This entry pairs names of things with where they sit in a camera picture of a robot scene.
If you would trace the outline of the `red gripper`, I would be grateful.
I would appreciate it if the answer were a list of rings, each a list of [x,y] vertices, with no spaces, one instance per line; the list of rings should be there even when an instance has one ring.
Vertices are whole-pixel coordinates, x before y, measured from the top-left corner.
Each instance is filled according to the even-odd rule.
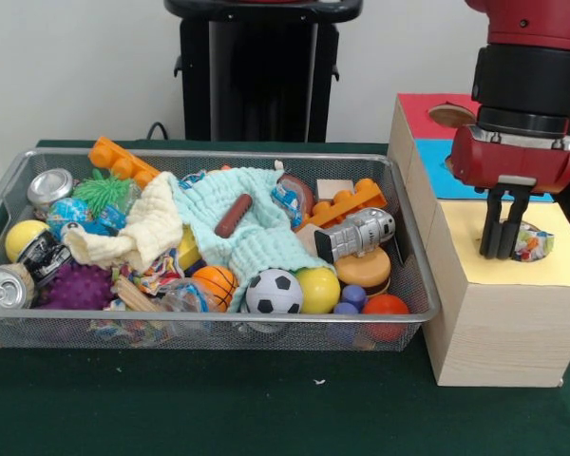
[[[500,223],[503,189],[498,183],[523,185],[534,194],[557,194],[570,183],[570,137],[534,138],[488,131],[477,125],[459,128],[450,153],[452,174],[463,184],[490,189],[480,254],[486,259],[511,258],[530,193],[511,191],[513,202]]]

